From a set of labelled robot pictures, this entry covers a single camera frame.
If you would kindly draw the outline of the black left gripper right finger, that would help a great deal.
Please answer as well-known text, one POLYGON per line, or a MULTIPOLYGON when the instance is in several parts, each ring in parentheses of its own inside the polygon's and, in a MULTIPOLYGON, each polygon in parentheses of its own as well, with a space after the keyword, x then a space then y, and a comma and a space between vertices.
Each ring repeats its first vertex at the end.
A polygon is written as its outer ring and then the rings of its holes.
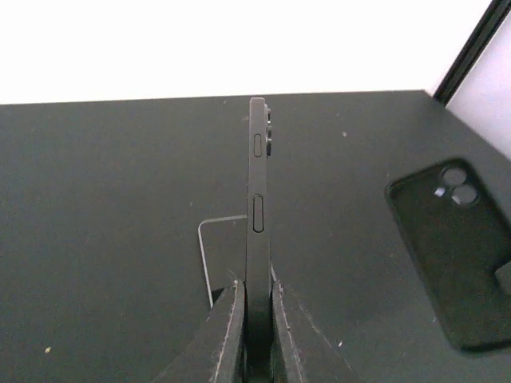
POLYGON ((274 382, 354 382, 355 372, 281 282, 272 290, 274 382))

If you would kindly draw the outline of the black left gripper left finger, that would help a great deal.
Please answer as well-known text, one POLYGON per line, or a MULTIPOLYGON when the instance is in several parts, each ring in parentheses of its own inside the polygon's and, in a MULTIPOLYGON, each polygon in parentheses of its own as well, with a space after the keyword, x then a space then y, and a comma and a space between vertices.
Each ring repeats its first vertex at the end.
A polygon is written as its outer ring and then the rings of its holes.
POLYGON ((245 289, 226 286, 195 338, 155 382, 241 382, 243 380, 245 289))

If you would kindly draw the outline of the silver black smartphone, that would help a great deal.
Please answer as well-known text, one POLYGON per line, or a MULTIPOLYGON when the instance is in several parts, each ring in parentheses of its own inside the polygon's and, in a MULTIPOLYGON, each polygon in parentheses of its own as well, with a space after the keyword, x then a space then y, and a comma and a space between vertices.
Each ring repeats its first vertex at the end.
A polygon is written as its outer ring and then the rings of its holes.
POLYGON ((198 226, 200 253, 210 307, 235 280, 246 276, 247 216, 206 219, 198 226))

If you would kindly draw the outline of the phone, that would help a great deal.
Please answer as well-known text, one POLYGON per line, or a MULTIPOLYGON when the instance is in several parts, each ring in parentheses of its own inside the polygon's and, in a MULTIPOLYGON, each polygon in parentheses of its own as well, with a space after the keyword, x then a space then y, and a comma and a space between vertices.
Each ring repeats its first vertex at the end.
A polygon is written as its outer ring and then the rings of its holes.
POLYGON ((431 164, 390 182, 386 199, 452 347, 508 348, 510 220, 472 164, 431 164))

